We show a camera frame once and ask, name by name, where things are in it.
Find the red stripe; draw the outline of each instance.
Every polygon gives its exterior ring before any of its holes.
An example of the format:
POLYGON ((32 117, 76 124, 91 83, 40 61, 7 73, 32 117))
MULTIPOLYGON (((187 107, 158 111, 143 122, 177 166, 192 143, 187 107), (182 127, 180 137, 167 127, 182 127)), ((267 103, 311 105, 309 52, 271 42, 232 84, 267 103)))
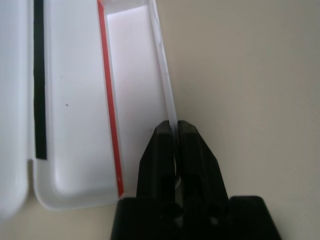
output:
POLYGON ((99 15, 99 23, 100 23, 101 43, 102 43, 103 66, 104 66, 104 76, 105 76, 105 86, 106 86, 106 98, 108 101, 113 155, 114 155, 114 163, 115 163, 115 174, 116 174, 116 182, 117 182, 117 186, 118 186, 118 194, 120 197, 124 193, 124 184, 123 184, 122 172, 121 172, 114 97, 113 97, 113 93, 112 93, 112 81, 111 81, 110 65, 109 65, 108 43, 107 43, 107 34, 106 34, 106 26, 105 26, 105 15, 104 15, 104 7, 101 3, 101 0, 97 0, 97 5, 98 5, 98 15, 99 15))

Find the black stripe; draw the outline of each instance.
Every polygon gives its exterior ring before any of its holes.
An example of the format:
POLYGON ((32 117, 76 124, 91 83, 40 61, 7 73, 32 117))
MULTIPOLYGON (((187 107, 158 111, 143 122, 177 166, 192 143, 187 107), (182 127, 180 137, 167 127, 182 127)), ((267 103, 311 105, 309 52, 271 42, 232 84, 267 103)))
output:
POLYGON ((44 38, 44 1, 34 0, 33 20, 34 41, 34 131, 35 156, 47 159, 46 102, 45 102, 45 38, 44 38))

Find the open case lid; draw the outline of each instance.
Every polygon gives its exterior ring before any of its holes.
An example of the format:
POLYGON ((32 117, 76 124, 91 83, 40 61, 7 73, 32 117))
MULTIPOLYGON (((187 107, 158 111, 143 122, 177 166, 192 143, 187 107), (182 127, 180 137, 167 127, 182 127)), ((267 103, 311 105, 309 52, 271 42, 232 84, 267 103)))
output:
POLYGON ((28 160, 49 209, 134 196, 154 127, 177 124, 155 1, 44 1, 46 157, 35 151, 34 2, 1 1, 0 16, 0 222, 28 195, 28 160), (128 27, 134 37, 118 31, 128 27))

